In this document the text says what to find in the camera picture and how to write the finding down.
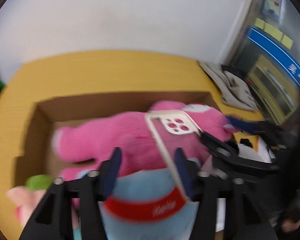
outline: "yellow sticky note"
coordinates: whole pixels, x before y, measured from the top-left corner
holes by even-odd
[[[288,36],[283,35],[282,41],[281,43],[286,46],[288,49],[291,49],[292,44],[293,44],[293,40],[290,39]]]
[[[277,28],[273,28],[271,36],[276,40],[281,41],[283,33],[279,31]]]
[[[259,18],[256,18],[254,25],[263,30],[263,28],[265,27],[265,23],[266,23],[265,21],[263,21]]]
[[[269,33],[276,40],[281,41],[283,33],[279,31],[277,28],[274,28],[272,25],[266,23],[264,31]]]
[[[272,31],[273,31],[274,27],[272,25],[270,25],[269,23],[266,23],[265,24],[265,28],[264,28],[264,31],[266,33],[269,33],[271,35]]]

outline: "blue sign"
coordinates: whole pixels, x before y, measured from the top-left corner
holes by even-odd
[[[247,33],[247,38],[263,49],[288,73],[293,81],[300,86],[300,65],[277,43],[263,35],[255,28]]]

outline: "pink teddy bear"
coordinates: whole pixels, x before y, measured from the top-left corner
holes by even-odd
[[[218,110],[202,104],[185,105],[175,101],[159,101],[150,111],[183,110],[204,131],[221,141],[231,139],[234,128]],[[156,143],[141,112],[125,112],[108,118],[99,118],[84,123],[77,128],[62,127],[52,138],[56,155],[64,162],[82,162],[94,159],[88,167],[66,168],[60,176],[65,180],[78,179],[84,171],[97,170],[102,161],[108,160],[115,147],[122,149],[122,164],[119,176],[126,176],[141,170],[165,168]],[[155,120],[169,153],[182,147],[186,157],[196,158],[202,165],[209,157],[208,149],[199,141],[197,134],[176,135],[167,132],[160,121]]]

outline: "green plush toy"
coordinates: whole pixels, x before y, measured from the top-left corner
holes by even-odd
[[[45,189],[47,190],[52,183],[52,179],[47,175],[36,175],[32,176],[26,181],[26,188],[32,191]]]

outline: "pink plush toy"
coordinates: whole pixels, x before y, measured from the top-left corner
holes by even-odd
[[[150,111],[183,110],[204,131],[221,141],[231,138],[233,127],[218,110],[201,104],[185,105],[175,101],[160,101]],[[81,171],[95,170],[102,161],[108,160],[115,147],[122,149],[122,164],[119,176],[126,176],[141,170],[165,168],[154,139],[146,125],[145,114],[125,112],[108,118],[99,118],[77,128],[62,127],[52,138],[52,147],[64,162],[81,162],[94,159],[96,163],[84,168],[66,168],[60,176],[65,180],[79,178]],[[156,128],[173,156],[177,147],[182,147],[186,157],[196,158],[201,164],[209,157],[208,149],[202,145],[196,134],[175,135],[167,133],[157,121]]]
[[[30,191],[26,187],[15,187],[7,192],[7,197],[17,206],[15,214],[22,228],[26,226],[45,193],[45,190]],[[74,209],[72,209],[72,226],[73,229],[79,228],[78,216]]]

